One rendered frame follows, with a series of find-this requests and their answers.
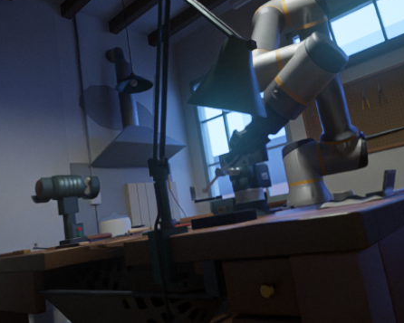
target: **hanging lamp cord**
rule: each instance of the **hanging lamp cord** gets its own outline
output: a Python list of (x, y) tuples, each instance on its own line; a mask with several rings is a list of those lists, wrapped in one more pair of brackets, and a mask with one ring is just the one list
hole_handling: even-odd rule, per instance
[(126, 36), (127, 36), (127, 46), (129, 48), (129, 59), (130, 59), (130, 69), (131, 69), (131, 73), (133, 74), (133, 62), (131, 61), (131, 51), (130, 51), (130, 41), (129, 41), (129, 31), (127, 30), (127, 18), (126, 18), (126, 14), (124, 13), (124, 0), (121, 0), (121, 5), (122, 5), (122, 16), (124, 17), (124, 23), (126, 26)]

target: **brass knob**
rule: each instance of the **brass knob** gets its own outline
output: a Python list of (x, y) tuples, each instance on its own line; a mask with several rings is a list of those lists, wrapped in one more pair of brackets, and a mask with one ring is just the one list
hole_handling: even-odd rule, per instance
[(274, 296), (275, 294), (275, 289), (274, 286), (272, 285), (262, 285), (260, 287), (260, 294), (262, 297), (270, 299)]

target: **hood duct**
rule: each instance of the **hood duct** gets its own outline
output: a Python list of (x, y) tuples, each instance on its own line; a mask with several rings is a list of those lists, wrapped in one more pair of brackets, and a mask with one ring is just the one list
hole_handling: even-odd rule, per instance
[[(130, 66), (125, 61), (122, 49), (114, 48), (106, 52), (106, 58), (115, 64), (117, 82), (130, 76)], [(153, 128), (139, 125), (137, 102), (132, 94), (119, 93), (123, 130), (91, 163), (94, 167), (123, 168), (147, 167), (152, 156)], [(166, 157), (171, 158), (184, 144), (166, 137)]]

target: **white panel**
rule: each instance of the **white panel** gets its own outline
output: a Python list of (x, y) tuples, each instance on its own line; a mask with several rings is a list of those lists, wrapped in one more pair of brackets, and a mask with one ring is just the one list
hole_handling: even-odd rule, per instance
[(157, 199), (156, 191), (154, 190), (154, 183), (147, 182), (145, 184), (145, 188), (147, 190), (147, 200), (149, 204), (149, 217), (151, 219), (151, 226), (154, 226), (157, 217)]
[(147, 190), (145, 189), (145, 184), (138, 185), (138, 197), (139, 197), (139, 209), (140, 217), (142, 220), (142, 225), (151, 226), (150, 214), (149, 214), (149, 204), (147, 199)]
[(170, 212), (172, 213), (172, 218), (177, 222), (181, 219), (181, 212), (178, 206), (178, 194), (177, 194), (177, 184), (175, 182), (170, 182), (169, 190), (169, 202), (170, 202)]
[(142, 217), (140, 214), (138, 185), (126, 184), (127, 208), (131, 220), (131, 226), (142, 225)]

